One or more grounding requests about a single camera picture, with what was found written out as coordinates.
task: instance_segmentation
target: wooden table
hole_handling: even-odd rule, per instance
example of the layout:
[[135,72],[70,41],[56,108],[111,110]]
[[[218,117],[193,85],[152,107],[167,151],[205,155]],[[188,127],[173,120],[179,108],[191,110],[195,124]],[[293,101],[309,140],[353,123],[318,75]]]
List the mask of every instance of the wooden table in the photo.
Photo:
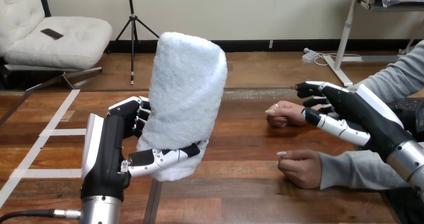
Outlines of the wooden table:
[[[286,181],[277,170],[278,151],[314,149],[338,155],[353,148],[311,126],[268,128],[264,111],[271,104],[280,99],[299,100],[293,90],[261,93],[225,94],[204,158],[192,176],[160,183],[152,192],[150,177],[133,178],[125,191],[120,223],[142,223],[145,213],[146,223],[163,224],[395,222],[378,192],[302,190]],[[40,141],[40,133],[68,95],[34,93],[0,126],[1,187]],[[148,94],[80,92],[56,129],[86,128],[90,113],[105,116],[108,106],[133,95]],[[136,150],[136,142],[135,138],[124,140],[125,157]],[[83,135],[50,136],[29,168],[36,173],[40,169],[78,169],[83,144]],[[26,173],[0,214],[30,208],[79,209],[81,183],[80,178],[46,178],[42,174],[37,178]],[[76,222],[22,217],[7,223]]]

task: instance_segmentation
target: person's arm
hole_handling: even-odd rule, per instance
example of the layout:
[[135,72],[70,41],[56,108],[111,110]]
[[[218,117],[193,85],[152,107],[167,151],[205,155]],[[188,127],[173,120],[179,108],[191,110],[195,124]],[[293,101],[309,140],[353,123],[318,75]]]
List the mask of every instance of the person's arm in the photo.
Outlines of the person's arm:
[[347,151],[339,156],[318,152],[322,177],[320,189],[331,186],[386,190],[408,184],[377,153]]
[[396,63],[356,84],[364,84],[385,103],[410,96],[424,87],[424,41]]

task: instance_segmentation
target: fingernail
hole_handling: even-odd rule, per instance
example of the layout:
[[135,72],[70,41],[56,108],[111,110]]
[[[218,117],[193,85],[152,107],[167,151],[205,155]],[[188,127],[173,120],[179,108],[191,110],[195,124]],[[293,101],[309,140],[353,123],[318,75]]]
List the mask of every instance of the fingernail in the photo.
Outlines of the fingernail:
[[276,114],[275,110],[265,110],[265,113],[268,114],[268,115],[272,115],[272,116],[274,116]]

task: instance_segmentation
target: towel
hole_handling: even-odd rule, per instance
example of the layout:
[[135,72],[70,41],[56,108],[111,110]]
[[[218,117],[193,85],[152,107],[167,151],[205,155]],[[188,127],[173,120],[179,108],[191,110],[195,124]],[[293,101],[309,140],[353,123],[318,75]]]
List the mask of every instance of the towel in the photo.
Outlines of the towel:
[[209,142],[227,78],[225,53],[214,43],[163,33],[157,43],[149,92],[152,113],[137,150],[180,149],[200,142],[200,154],[151,176],[159,181],[191,175]]

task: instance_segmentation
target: robotic arm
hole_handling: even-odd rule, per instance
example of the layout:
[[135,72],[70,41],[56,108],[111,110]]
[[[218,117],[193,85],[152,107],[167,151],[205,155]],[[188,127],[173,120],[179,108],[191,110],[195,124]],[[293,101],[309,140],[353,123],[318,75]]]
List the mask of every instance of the robotic arm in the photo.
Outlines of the robotic arm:
[[122,140],[141,136],[150,115],[144,97],[131,97],[109,107],[106,119],[91,114],[84,145],[81,224],[117,224],[124,189],[132,177],[150,174],[200,153],[201,142],[176,150],[150,149],[125,160]]
[[[404,129],[393,111],[365,85],[355,92],[327,82],[307,81],[296,86],[304,102],[305,120],[318,128],[380,155],[406,182],[420,190],[424,201],[424,148]],[[310,107],[330,104],[317,111]],[[338,116],[326,113],[335,111]]]

